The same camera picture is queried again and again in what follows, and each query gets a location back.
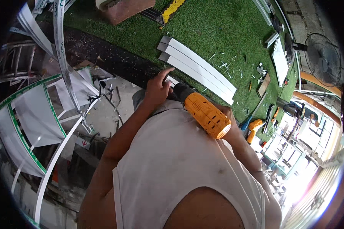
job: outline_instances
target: standing fan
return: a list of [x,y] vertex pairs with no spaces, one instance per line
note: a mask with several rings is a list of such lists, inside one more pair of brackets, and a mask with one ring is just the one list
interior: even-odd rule
[[307,37],[305,44],[294,43],[287,39],[285,41],[287,58],[291,53],[288,62],[293,60],[294,49],[302,50],[305,53],[308,67],[316,79],[328,87],[339,84],[342,75],[340,56],[335,45],[324,35],[313,33]]

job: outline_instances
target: corrugated wall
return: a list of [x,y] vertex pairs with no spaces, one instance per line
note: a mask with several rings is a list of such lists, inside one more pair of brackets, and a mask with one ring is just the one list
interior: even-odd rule
[[304,198],[293,208],[293,211],[287,222],[284,224],[284,229],[301,229],[311,226],[312,219],[317,215],[318,209],[311,210],[311,204],[315,195],[321,190],[321,197],[326,199],[330,188],[334,184],[335,178],[339,174],[340,165],[332,166],[324,169],[311,189],[304,196]]

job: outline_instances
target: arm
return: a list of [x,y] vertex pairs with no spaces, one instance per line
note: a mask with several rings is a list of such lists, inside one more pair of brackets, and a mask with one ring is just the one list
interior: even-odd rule
[[172,92],[170,83],[163,83],[163,79],[168,72],[173,70],[173,68],[165,69],[154,79],[148,81],[143,102],[108,141],[80,207],[80,228],[99,227],[103,217],[108,220],[112,218],[112,221],[116,223],[115,209],[111,206],[112,203],[114,205],[112,170],[129,150],[130,144],[140,127],[152,112],[166,100],[169,92]]
[[281,208],[274,195],[271,192],[269,183],[266,181],[265,175],[262,171],[262,165],[256,152],[247,143],[246,139],[241,134],[241,130],[236,124],[236,120],[233,116],[232,109],[230,107],[224,107],[216,104],[216,107],[220,109],[232,122],[232,127],[228,133],[222,138],[232,146],[234,156],[239,160],[243,166],[250,172],[250,174],[261,184],[267,198],[265,204],[266,228],[279,228],[282,220]]

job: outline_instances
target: cordless drill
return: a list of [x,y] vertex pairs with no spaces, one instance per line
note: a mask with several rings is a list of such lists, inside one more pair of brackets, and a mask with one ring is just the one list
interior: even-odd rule
[[174,92],[186,110],[214,139],[222,138],[229,131],[231,120],[204,96],[182,83],[174,85]]
[[265,125],[265,123],[266,120],[264,119],[256,119],[255,121],[250,122],[250,124],[248,125],[248,129],[251,131],[251,133],[247,137],[248,144],[252,143],[253,137],[255,137],[256,132],[260,129],[260,127]]

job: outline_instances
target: hand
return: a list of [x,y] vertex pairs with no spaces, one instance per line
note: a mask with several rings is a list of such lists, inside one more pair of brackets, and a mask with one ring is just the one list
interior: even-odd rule
[[148,81],[145,98],[143,100],[146,106],[156,109],[159,105],[164,103],[168,94],[173,92],[170,88],[171,82],[163,82],[167,73],[173,70],[174,68],[164,69],[160,71],[157,76]]
[[231,120],[231,124],[232,124],[231,129],[229,129],[228,133],[224,135],[222,139],[228,141],[228,139],[234,138],[235,135],[241,134],[240,133],[241,130],[237,126],[236,119],[234,118],[232,109],[230,107],[222,106],[216,103],[214,103],[214,105],[216,108],[220,109],[220,111],[223,112],[223,114],[225,114]]

